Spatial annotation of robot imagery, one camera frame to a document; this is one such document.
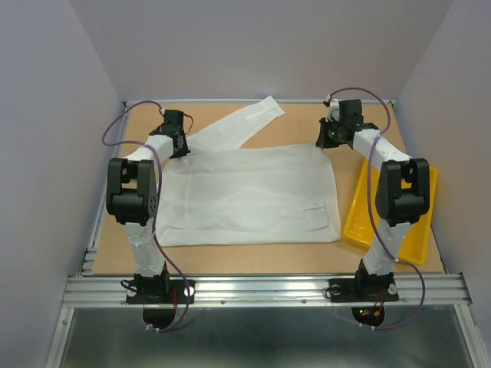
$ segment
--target yellow bin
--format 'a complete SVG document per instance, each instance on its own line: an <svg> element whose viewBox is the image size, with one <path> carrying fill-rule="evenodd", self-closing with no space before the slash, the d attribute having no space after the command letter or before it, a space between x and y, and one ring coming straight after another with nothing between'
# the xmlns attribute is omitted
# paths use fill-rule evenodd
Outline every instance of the yellow bin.
<svg viewBox="0 0 491 368"><path fill-rule="evenodd" d="M367 168L368 160L365 160L361 168L360 179L356 185L353 204L348 214L348 220L344 226L344 239L353 245L369 249L374 240L374 230L368 217L367 205ZM371 198L372 209L374 211L375 222L378 224L379 217L375 209L375 195L377 194L377 185L379 178L378 171L371 168ZM421 216L420 221L416 223L407 234L404 243L400 247L398 257L406 261L413 262L416 265L423 265L427 261L428 238L431 230L431 215L433 213L433 204L435 192L437 191L438 170L430 167L430 210L426 215ZM410 184L403 182L403 187L408 188Z"/></svg>

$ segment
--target wooden table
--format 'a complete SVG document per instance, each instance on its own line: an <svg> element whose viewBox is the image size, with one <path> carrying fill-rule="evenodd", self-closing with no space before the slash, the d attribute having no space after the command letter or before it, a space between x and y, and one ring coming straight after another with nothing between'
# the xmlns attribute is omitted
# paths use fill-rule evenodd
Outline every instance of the wooden table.
<svg viewBox="0 0 491 368"><path fill-rule="evenodd" d="M186 104L166 106L178 109L194 117L191 133L196 133L209 124L244 107L245 105ZM326 108L321 104L283 104L285 115L273 120L257 133L244 148L286 146L296 143L312 143L319 134L319 119L325 116ZM365 104L366 122L380 128L386 124L384 109L379 105ZM398 149L404 150L397 122L385 135ZM160 123L155 106L140 106L130 115L125 139L145 141L148 133ZM120 156L126 156L135 146L124 146ZM348 216L354 189L363 163L363 156L341 146L329 149L338 190L341 227ZM103 228L94 262L94 274L133 274L134 261L126 233L114 217L104 213ZM292 274L292 273L339 273L354 272L358 268L365 250L349 245L345 241L321 244L269 244L269 245L199 245L168 247L167 254L187 274ZM427 263L421 271L443 271L433 233L428 246ZM412 271L396 265L396 271Z"/></svg>

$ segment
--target gray wall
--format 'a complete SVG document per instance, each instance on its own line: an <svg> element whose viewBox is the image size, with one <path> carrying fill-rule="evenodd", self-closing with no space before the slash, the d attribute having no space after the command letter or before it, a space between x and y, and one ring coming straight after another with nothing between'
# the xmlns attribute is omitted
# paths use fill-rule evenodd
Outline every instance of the gray wall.
<svg viewBox="0 0 491 368"><path fill-rule="evenodd" d="M396 105L409 152L440 170L433 230L491 349L491 2L456 0Z"/></svg>
<svg viewBox="0 0 491 368"><path fill-rule="evenodd" d="M451 0L71 0L123 99L395 98Z"/></svg>
<svg viewBox="0 0 491 368"><path fill-rule="evenodd" d="M3 2L0 50L0 366L35 367L87 245L120 99L68 0Z"/></svg>

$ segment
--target gray floor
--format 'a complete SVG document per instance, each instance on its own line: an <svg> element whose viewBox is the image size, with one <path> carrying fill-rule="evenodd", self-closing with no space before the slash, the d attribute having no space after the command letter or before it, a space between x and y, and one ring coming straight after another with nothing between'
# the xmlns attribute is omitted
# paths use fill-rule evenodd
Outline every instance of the gray floor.
<svg viewBox="0 0 491 368"><path fill-rule="evenodd" d="M414 307L387 309L385 324ZM425 307L410 325L370 331L348 308L191 310L184 328L145 331L138 309L77 310L64 366L471 367L451 306Z"/></svg>

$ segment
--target yellow plastic tray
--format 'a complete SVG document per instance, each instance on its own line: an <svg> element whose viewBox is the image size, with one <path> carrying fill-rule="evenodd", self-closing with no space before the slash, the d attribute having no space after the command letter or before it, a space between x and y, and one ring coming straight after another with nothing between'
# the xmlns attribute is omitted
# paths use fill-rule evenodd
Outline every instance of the yellow plastic tray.
<svg viewBox="0 0 491 368"><path fill-rule="evenodd" d="M361 168L360 179L356 185L353 204L348 214L348 220L344 226L344 239L353 245L369 249L374 239L375 233L370 224L367 206L367 168L368 161L365 160ZM379 173L372 167L371 170L371 198L372 209L374 211L375 222L378 224L379 217L375 209L375 194L377 193ZM430 211L421 216L420 221L416 223L407 234L404 243L400 247L398 257L406 261L413 262L416 265L423 265L427 260L428 238L431 230L431 215L433 213L433 204L435 192L437 190L438 170L430 167ZM409 187L410 184L403 182L403 187Z"/></svg>

